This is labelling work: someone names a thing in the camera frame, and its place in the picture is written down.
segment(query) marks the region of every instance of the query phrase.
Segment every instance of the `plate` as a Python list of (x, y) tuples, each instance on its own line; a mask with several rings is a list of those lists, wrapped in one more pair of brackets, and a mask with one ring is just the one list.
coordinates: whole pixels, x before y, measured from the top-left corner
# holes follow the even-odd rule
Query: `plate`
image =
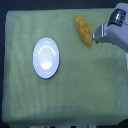
[(48, 37), (39, 40), (33, 51), (33, 66), (36, 73), (44, 79), (52, 77), (58, 69), (59, 50), (56, 43)]

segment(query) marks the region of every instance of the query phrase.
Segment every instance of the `green towel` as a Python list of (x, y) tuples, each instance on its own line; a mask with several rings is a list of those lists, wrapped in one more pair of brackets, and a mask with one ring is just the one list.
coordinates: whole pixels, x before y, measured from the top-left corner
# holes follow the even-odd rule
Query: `green towel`
[[(2, 119), (10, 126), (113, 125), (128, 117), (126, 53), (112, 44), (88, 47), (75, 14), (92, 33), (113, 9), (10, 11), (6, 19)], [(47, 80), (34, 71), (36, 43), (52, 38), (59, 68)]]

